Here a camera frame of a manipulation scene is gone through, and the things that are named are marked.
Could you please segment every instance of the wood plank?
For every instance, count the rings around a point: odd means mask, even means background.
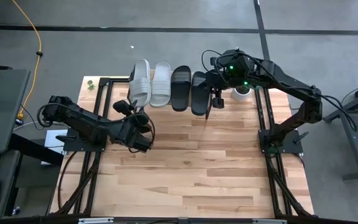
[[[89,80],[98,86],[99,77],[84,77],[78,104],[93,111],[97,90],[88,89]],[[127,83],[114,84],[110,108],[127,96],[127,89]],[[280,123],[290,116],[287,96],[278,90],[269,92],[275,120]],[[260,127],[255,93],[251,91],[244,102],[235,102],[230,90],[223,91],[222,96],[225,108],[213,108],[207,121],[193,115],[190,108],[178,113],[170,105],[146,106],[157,131],[153,148],[146,154],[132,154],[108,141],[99,167],[92,216],[273,217],[266,163],[257,137]],[[266,114],[263,93],[262,107]],[[109,119],[121,117],[109,110]],[[79,152],[68,165],[62,184],[63,202],[78,184],[83,157]],[[284,154],[283,163],[288,187],[305,209],[313,212],[299,158]],[[282,192],[277,192],[283,205]],[[51,212],[56,210],[55,194]]]

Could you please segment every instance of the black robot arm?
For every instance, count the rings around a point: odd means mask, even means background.
[[[246,85],[250,88],[277,88],[303,101],[299,111],[281,124],[270,128],[268,144],[282,146],[285,136],[304,123],[316,123],[323,118],[321,92],[315,86],[306,85],[289,75],[269,60],[253,58],[239,49],[228,50],[211,58],[214,70],[207,75],[207,84],[215,94],[213,106],[224,107],[221,90]]]
[[[111,143],[121,144],[141,152],[150,149],[153,139],[142,135],[149,131],[152,131],[154,135],[154,130],[148,124],[147,114],[143,110],[132,113],[134,107],[124,100],[115,102],[113,107],[126,117],[111,121],[84,110],[73,103],[69,97],[51,96],[49,103],[39,109],[37,119],[42,126],[51,126],[53,122],[63,122],[77,131],[80,138],[91,144],[103,142],[105,137],[109,136]]]

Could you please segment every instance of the gray concrete floor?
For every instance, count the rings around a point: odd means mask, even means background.
[[[17,2],[39,25],[257,28],[251,0]],[[260,0],[260,5],[267,29],[358,30],[358,0]],[[0,24],[27,22],[13,3],[0,1]],[[45,56],[34,94],[27,104],[33,115],[50,95],[77,100],[83,76],[127,75],[140,58],[146,58],[151,67],[166,61],[172,68],[189,65],[197,71],[202,70],[200,58],[206,49],[222,52],[238,46],[248,54],[262,57],[258,34],[40,32],[40,35]],[[268,35],[267,42],[271,59],[284,71],[316,85],[326,95],[341,99],[358,87],[358,36]],[[34,32],[0,30],[0,65],[33,71],[37,49]],[[290,103],[298,106],[300,101],[290,97]],[[325,115],[333,110],[324,102]],[[310,132],[303,140],[303,149],[315,213],[324,218],[358,221],[358,180],[345,183],[341,179],[342,175],[357,170],[342,124],[320,122],[306,124],[300,130]],[[35,132],[31,126],[18,133],[30,139],[45,136],[45,132]],[[32,199],[29,194],[43,192],[48,198],[50,189],[29,190],[25,195]],[[34,206],[39,212],[33,215],[41,215],[44,210],[32,204],[43,203],[46,208],[45,201],[28,200],[22,209]]]

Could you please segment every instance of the wooden table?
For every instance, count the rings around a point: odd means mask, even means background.
[[[86,110],[93,111],[97,92],[89,90],[87,82],[92,80],[98,86],[99,78],[83,79],[78,104]],[[124,99],[127,91],[128,83],[114,84],[110,104]],[[245,102],[234,101],[230,90],[223,91],[222,96],[225,108],[213,108],[207,121],[204,116],[193,115],[190,107],[175,112],[170,105],[147,106],[146,112],[157,133],[152,150],[146,154],[132,154],[108,141],[99,167],[92,216],[273,217],[267,168],[257,138],[260,127],[254,91]],[[287,95],[270,90],[270,97],[276,122],[286,120],[291,115]],[[108,118],[122,118],[111,105]],[[83,156],[84,153],[78,153],[68,165],[62,183],[63,203],[78,185]],[[289,189],[313,213],[299,158],[291,154],[282,156]],[[284,211],[280,190],[278,195]],[[56,210],[57,194],[51,212]]]

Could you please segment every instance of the white slide sandal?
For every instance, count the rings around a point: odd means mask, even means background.
[[[129,99],[131,102],[137,100],[135,107],[146,106],[151,97],[150,65],[145,59],[138,60],[135,64],[133,81],[129,82]]]
[[[150,105],[160,108],[171,99],[171,66],[167,62],[160,62],[155,66],[152,80],[152,97]]]

